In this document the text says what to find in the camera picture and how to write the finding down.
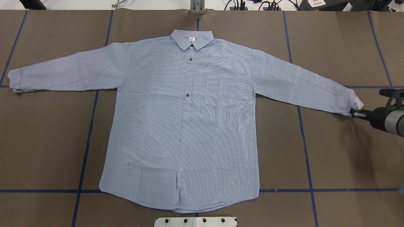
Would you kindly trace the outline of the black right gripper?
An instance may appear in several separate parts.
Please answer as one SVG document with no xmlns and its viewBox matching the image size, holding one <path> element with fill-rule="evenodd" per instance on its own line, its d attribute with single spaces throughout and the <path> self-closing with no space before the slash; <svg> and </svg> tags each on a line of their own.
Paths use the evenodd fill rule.
<svg viewBox="0 0 404 227">
<path fill-rule="evenodd" d="M 351 109 L 352 118 L 362 118 L 363 114 L 366 115 L 365 120 L 370 123 L 372 128 L 378 130 L 386 130 L 385 119 L 386 119 L 386 108 L 378 107 L 372 111 L 370 110 L 358 110 Z"/>
</svg>

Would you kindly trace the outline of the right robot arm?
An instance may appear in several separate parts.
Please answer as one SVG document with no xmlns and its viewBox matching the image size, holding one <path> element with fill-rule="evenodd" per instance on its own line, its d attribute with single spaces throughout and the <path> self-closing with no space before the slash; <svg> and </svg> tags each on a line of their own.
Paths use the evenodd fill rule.
<svg viewBox="0 0 404 227">
<path fill-rule="evenodd" d="M 401 137 L 404 136 L 403 110 L 388 110 L 386 107 L 379 107 L 372 111 L 350 109 L 350 114 L 352 115 L 352 118 L 359 118 L 368 121 L 372 128 Z"/>
</svg>

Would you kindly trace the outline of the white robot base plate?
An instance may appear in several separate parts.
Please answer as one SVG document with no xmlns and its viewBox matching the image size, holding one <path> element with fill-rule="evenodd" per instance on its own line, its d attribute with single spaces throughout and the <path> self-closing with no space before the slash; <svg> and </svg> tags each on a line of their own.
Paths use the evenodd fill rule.
<svg viewBox="0 0 404 227">
<path fill-rule="evenodd" d="M 236 217 L 162 217 L 155 227 L 237 227 Z"/>
</svg>

